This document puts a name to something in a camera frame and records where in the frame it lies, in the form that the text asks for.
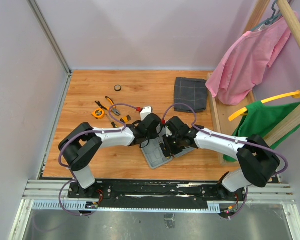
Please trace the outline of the grey plastic tool case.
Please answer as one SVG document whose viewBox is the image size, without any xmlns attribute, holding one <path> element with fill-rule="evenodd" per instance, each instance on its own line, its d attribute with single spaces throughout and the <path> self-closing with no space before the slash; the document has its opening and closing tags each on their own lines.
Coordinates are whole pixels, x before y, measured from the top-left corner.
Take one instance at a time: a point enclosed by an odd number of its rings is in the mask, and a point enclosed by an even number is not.
<svg viewBox="0 0 300 240">
<path fill-rule="evenodd" d="M 141 151 L 151 169 L 159 168 L 169 162 L 171 162 L 174 158 L 180 158 L 194 150 L 187 149 L 183 153 L 179 153 L 177 155 L 171 155 L 170 158 L 165 158 L 160 148 L 160 142 L 164 143 L 164 137 L 166 135 L 158 136 L 156 139 L 150 140 L 150 143 L 146 147 L 141 147 Z"/>
</svg>

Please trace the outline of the flathead screwdriver black yellow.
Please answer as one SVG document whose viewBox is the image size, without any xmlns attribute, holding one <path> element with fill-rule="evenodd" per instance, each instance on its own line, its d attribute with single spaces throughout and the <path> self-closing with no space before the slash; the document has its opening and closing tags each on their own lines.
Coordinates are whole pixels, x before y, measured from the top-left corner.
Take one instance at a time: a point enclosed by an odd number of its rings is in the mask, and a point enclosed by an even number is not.
<svg viewBox="0 0 300 240">
<path fill-rule="evenodd" d="M 170 150 L 167 149 L 166 145 L 163 142 L 160 142 L 159 146 L 160 146 L 160 149 L 161 149 L 162 154 L 164 155 L 164 157 L 169 159 L 171 157 Z"/>
</svg>

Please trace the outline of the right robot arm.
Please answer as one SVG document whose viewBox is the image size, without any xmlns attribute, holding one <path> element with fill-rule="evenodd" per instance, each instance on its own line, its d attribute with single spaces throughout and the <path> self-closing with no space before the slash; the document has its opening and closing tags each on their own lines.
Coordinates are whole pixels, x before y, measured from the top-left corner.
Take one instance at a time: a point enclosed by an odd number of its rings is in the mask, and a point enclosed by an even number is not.
<svg viewBox="0 0 300 240">
<path fill-rule="evenodd" d="M 165 123 L 168 137 L 177 148 L 211 150 L 238 161 L 240 168 L 225 173 L 217 183 L 216 193 L 222 200 L 248 186 L 265 187 L 280 166 L 280 159 L 259 135 L 235 137 L 205 127 L 189 127 L 174 116 Z"/>
</svg>

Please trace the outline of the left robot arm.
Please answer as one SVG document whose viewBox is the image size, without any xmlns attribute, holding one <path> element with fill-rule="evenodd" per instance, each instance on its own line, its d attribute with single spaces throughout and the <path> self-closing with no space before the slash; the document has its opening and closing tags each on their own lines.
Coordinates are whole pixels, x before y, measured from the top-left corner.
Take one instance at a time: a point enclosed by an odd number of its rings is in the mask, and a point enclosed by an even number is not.
<svg viewBox="0 0 300 240">
<path fill-rule="evenodd" d="M 96 128 L 84 122 L 59 144 L 59 164 L 70 170 L 80 186 L 80 193 L 91 198 L 97 193 L 97 185 L 89 164 L 97 151 L 116 146 L 137 146 L 155 139 L 161 123 L 160 117 L 154 113 L 136 124 L 118 128 Z"/>
</svg>

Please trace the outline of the hex key set orange holder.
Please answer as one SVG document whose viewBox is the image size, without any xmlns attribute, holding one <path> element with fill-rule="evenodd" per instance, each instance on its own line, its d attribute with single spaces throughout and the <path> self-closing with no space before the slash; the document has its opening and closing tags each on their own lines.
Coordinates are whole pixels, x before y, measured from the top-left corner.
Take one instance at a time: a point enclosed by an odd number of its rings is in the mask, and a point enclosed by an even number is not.
<svg viewBox="0 0 300 240">
<path fill-rule="evenodd" d="M 131 116 L 130 115 L 123 116 L 120 119 L 120 122 L 125 123 L 125 124 L 128 123 L 129 121 L 131 121 Z"/>
</svg>

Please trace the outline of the phillips screwdriver black yellow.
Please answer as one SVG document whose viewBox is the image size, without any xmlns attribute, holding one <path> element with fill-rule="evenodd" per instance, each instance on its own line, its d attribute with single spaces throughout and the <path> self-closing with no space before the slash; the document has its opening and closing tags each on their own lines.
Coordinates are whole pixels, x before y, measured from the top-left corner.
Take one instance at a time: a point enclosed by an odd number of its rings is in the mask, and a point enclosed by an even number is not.
<svg viewBox="0 0 300 240">
<path fill-rule="evenodd" d="M 109 120 L 109 122 L 113 128 L 118 128 L 116 123 L 113 121 L 113 119 L 108 114 L 105 114 L 105 116 L 107 117 L 107 119 Z"/>
</svg>

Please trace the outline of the dark grey checked cloth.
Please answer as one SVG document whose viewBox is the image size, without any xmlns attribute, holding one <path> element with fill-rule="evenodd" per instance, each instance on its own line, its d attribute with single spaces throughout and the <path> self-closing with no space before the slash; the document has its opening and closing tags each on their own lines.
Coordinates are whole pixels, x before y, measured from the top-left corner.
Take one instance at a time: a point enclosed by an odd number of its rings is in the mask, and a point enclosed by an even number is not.
<svg viewBox="0 0 300 240">
<path fill-rule="evenodd" d="M 174 84 L 174 111 L 191 113 L 192 111 L 187 106 L 191 107 L 195 113 L 205 111 L 208 102 L 206 83 L 205 79 L 177 77 Z"/>
</svg>

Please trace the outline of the yellow tape measure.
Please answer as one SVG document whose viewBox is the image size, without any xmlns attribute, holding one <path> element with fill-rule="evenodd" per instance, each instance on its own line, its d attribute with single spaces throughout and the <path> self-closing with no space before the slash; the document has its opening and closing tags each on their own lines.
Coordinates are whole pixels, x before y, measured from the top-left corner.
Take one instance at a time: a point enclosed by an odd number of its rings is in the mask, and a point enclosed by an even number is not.
<svg viewBox="0 0 300 240">
<path fill-rule="evenodd" d="M 92 112 L 92 116 L 96 119 L 102 119 L 105 116 L 105 110 L 102 108 L 97 108 L 95 111 Z"/>
</svg>

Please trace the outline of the green shirt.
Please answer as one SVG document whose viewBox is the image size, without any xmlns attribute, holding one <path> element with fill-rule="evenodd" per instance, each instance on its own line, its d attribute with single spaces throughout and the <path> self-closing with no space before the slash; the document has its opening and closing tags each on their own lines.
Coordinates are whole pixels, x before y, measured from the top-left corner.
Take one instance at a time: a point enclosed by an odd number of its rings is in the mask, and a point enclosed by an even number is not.
<svg viewBox="0 0 300 240">
<path fill-rule="evenodd" d="M 246 106 L 247 115 L 244 115 L 232 133 L 234 137 L 251 137 L 259 135 L 265 137 L 271 130 L 285 119 L 300 102 L 283 105 L 265 105 L 256 101 Z"/>
</svg>

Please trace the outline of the pink shirt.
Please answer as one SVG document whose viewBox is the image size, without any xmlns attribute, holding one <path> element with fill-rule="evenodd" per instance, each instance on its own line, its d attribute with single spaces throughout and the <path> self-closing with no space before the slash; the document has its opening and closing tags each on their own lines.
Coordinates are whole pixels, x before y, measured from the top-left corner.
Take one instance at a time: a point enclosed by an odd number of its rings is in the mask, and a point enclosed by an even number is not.
<svg viewBox="0 0 300 240">
<path fill-rule="evenodd" d="M 272 25 L 247 31 L 225 53 L 206 82 L 213 98 L 224 105 L 238 105 L 263 82 L 266 69 L 271 68 L 291 36 L 281 17 Z"/>
</svg>

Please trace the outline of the yellow clothes hanger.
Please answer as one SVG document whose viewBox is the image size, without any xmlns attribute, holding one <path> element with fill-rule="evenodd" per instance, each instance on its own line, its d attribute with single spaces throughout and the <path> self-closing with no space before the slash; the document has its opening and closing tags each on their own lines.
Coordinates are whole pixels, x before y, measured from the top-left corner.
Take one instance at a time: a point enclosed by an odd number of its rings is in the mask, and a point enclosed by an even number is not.
<svg viewBox="0 0 300 240">
<path fill-rule="evenodd" d="M 280 94 L 280 95 L 275 95 L 275 96 L 272 96 L 272 97 L 261 100 L 261 103 L 266 104 L 266 103 L 270 103 L 270 102 L 273 102 L 273 101 L 276 101 L 276 100 L 279 100 L 279 99 L 283 99 L 283 98 L 288 98 L 288 97 L 292 97 L 294 99 L 300 99 L 300 90 L 293 91 L 293 92 L 288 92 L 288 93 L 283 93 L 283 94 Z M 248 114 L 247 107 L 243 107 L 243 108 L 237 110 L 232 115 L 230 115 L 228 117 L 228 120 L 230 122 L 232 122 L 233 120 L 235 120 L 239 116 L 246 116 L 247 114 Z"/>
</svg>

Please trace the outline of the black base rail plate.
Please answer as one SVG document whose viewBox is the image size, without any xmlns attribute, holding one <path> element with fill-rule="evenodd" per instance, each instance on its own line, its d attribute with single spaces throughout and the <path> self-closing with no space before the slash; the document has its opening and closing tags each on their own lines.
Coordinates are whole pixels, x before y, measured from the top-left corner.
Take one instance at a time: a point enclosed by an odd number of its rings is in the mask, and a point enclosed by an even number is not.
<svg viewBox="0 0 300 240">
<path fill-rule="evenodd" d="M 228 192 L 216 181 L 96 180 L 83 189 L 69 185 L 70 199 L 94 200 L 103 196 L 104 208 L 140 209 L 206 209 L 209 201 L 243 201 L 243 189 Z"/>
</svg>

